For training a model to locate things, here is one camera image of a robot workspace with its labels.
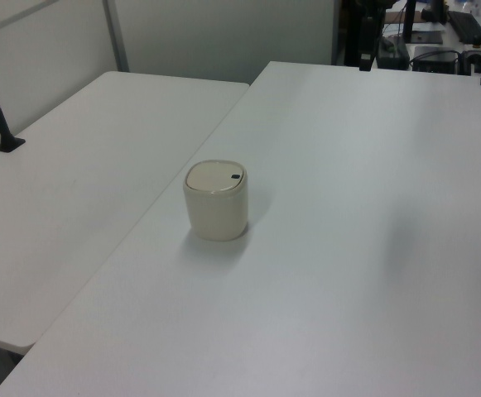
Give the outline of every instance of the table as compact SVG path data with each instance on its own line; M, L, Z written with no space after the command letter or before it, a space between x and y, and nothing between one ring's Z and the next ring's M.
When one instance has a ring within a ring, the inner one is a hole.
M0 153L0 347L28 351L246 89L107 73Z
M397 2L391 10L388 10L389 12L398 12L400 11L403 7L405 1L399 1ZM424 3L417 3L416 5L416 10L417 11L422 11L422 9L426 6ZM448 6L450 7L450 11L466 11L466 8L464 9L464 4L463 3L458 3L458 2L448 2ZM475 19L478 21L479 25L481 26L481 9L480 9L480 15L475 17ZM432 46L432 47L449 47L452 48L453 50L456 50L458 52L463 52L463 51L468 51L468 50L474 50L472 45L465 45L459 41L459 36L457 36L457 33L455 33L454 28L451 26L449 22L446 23L444 26L445 31L442 34L443 38L443 44L442 45L435 45L435 44L424 44L427 46ZM418 45L407 45L407 51L409 52L410 58L412 59L415 53L415 47Z
M477 79L270 63L0 387L10 395L481 395ZM247 232L190 232L204 159Z

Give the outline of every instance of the white wall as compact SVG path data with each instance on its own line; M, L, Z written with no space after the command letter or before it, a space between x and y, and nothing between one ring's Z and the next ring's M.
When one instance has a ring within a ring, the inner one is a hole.
M112 0L132 72L250 84L270 60L329 64L336 0Z
M102 0L60 0L0 29L0 103L14 135L116 69Z

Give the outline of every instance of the cream trash can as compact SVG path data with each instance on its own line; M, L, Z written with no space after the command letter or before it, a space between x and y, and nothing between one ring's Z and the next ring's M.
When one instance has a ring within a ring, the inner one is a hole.
M225 242L248 224L248 173L239 163L206 160L183 183L190 225L198 237Z

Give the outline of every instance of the keyboard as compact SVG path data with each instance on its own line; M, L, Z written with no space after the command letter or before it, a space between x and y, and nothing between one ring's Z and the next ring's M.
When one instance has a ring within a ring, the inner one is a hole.
M463 43L473 44L474 36L481 37L481 25L478 24L472 14L448 11L448 16L455 33Z

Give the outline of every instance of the black cable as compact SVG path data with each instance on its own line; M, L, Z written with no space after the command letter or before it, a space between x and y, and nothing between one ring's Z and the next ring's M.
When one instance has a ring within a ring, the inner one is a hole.
M404 11L406 9L406 6L407 6L407 2L406 2L406 4L404 4L404 7L402 7L402 11ZM397 33L398 40L400 40L400 25L401 24L402 24L402 15L400 15L400 18L398 18L398 33Z
M481 50L468 50L466 52L470 52L470 53L475 52L477 54L481 54Z
M457 54L457 60L456 61L459 61L459 57L461 56L460 52L458 52L456 50L438 50L438 51L426 52L425 54L421 54L421 55L416 56L415 58L413 58L412 60L409 61L409 65L412 65L413 62L416 61L416 60L422 60L424 58L428 58L429 56L438 55L438 54L450 54L450 53Z
M398 24L399 24L399 31L400 31L400 23L402 22L402 13L404 12L404 10L406 9L406 6L407 6L407 2L406 4L404 5L404 7L402 7L402 10L400 10L398 12L398 14L395 16L395 19L393 20L393 22L396 22L398 20ZM382 31L382 36L383 34L386 32L387 28L393 24L393 22L389 22L386 26L383 27L383 31Z

